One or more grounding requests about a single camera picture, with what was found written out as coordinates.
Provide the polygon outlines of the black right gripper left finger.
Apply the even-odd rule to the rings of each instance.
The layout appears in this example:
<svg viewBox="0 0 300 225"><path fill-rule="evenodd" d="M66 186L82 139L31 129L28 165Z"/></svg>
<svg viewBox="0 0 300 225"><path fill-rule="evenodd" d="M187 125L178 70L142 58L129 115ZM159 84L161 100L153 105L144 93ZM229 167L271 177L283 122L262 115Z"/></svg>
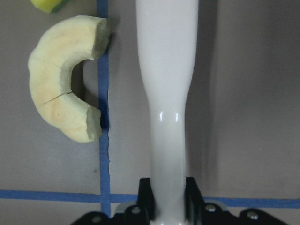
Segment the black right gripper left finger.
<svg viewBox="0 0 300 225"><path fill-rule="evenodd" d="M115 213L112 218L100 211L92 211L78 218L72 225L150 225L154 218L154 208L150 179L142 178L136 204L126 207L122 213Z"/></svg>

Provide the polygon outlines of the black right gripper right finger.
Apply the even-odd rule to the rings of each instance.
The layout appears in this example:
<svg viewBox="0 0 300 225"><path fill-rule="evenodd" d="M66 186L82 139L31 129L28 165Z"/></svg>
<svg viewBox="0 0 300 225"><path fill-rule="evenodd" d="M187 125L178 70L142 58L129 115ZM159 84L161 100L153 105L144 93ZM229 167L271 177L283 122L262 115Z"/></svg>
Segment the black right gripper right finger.
<svg viewBox="0 0 300 225"><path fill-rule="evenodd" d="M186 178L186 216L189 225L284 225L265 211L249 208L233 215L221 202L205 202L193 177Z"/></svg>

